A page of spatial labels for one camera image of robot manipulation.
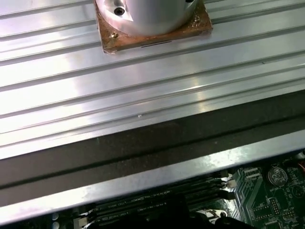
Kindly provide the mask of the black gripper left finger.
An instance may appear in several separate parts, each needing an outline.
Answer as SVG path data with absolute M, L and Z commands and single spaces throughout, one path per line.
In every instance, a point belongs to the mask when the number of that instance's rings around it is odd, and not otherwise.
M 171 195 L 163 207 L 159 207 L 149 216 L 148 229 L 169 229 L 173 226 L 179 205 L 179 196 Z

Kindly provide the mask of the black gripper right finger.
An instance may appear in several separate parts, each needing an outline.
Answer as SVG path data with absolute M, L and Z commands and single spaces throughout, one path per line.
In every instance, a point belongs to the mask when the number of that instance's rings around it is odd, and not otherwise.
M 203 193 L 191 197 L 179 197 L 179 229 L 240 229 L 241 221 L 224 213 L 217 214 L 206 205 L 220 199 L 235 199 L 234 193 Z

